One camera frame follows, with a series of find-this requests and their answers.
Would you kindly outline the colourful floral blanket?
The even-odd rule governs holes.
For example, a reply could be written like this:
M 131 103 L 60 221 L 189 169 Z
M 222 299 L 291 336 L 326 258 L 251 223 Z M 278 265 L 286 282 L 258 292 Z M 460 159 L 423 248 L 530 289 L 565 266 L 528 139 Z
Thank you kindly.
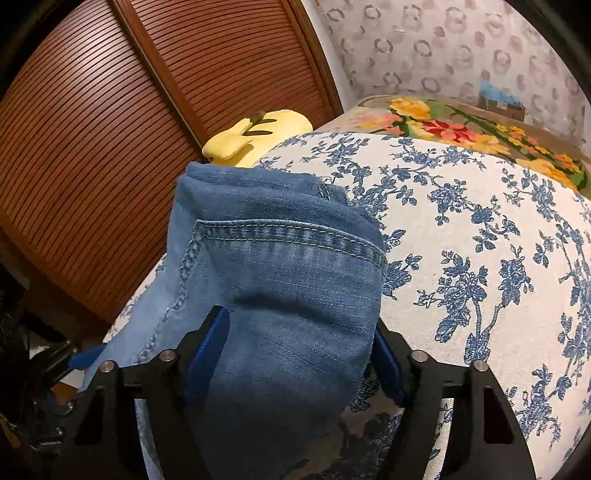
M 540 127 L 456 101 L 372 96 L 318 128 L 411 137 L 466 148 L 530 168 L 590 196 L 590 159 Z

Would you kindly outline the yellow plush toy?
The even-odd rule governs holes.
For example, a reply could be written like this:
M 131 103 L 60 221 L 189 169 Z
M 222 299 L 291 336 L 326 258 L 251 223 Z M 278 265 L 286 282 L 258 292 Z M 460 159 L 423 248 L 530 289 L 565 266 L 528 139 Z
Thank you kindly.
M 311 131 L 310 120 L 294 110 L 257 112 L 211 137 L 201 153 L 214 165 L 250 168 L 283 141 Z

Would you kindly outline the blue denim pants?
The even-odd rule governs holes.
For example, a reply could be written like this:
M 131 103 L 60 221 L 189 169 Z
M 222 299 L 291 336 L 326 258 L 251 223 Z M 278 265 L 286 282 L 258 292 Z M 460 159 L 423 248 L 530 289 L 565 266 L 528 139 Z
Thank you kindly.
M 216 479 L 280 479 L 339 420 L 370 359 L 386 270 L 377 222 L 315 176 L 192 163 L 163 270 L 102 358 L 151 360 L 214 306 L 229 333 L 189 426 Z

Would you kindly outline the brown louvered wardrobe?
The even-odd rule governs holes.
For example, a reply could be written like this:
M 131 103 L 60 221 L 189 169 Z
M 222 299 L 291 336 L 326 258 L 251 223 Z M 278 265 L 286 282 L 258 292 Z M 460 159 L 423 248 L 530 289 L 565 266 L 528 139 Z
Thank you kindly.
M 112 322 L 165 248 L 177 177 L 216 133 L 342 112 L 298 1 L 72 1 L 1 100 L 1 223 Z

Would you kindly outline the patterned lace curtain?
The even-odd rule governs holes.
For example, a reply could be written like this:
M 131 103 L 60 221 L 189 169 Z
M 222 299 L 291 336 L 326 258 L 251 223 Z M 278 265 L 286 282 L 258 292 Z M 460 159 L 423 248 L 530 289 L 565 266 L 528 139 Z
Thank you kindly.
M 525 120 L 590 148 L 590 104 L 546 38 L 505 1 L 317 1 L 356 97 L 423 94 L 478 103 L 482 81 Z

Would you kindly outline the cardboard box with blue item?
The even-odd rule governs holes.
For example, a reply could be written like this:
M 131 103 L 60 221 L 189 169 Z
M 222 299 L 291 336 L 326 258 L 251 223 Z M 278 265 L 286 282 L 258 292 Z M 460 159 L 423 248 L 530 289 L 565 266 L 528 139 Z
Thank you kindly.
M 477 106 L 480 109 L 521 122 L 526 117 L 525 106 L 518 98 L 503 89 L 497 88 L 489 81 L 480 83 Z

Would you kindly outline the blue floral white bedsheet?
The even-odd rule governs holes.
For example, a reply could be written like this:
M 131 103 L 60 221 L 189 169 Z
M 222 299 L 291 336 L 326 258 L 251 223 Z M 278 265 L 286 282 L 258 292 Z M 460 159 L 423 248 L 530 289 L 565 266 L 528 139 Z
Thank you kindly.
M 492 155 L 377 134 L 304 134 L 252 168 L 341 187 L 377 222 L 385 324 L 440 361 L 488 363 L 537 477 L 553 477 L 590 422 L 589 200 Z M 374 478 L 401 416 L 368 361 L 339 420 L 281 478 Z

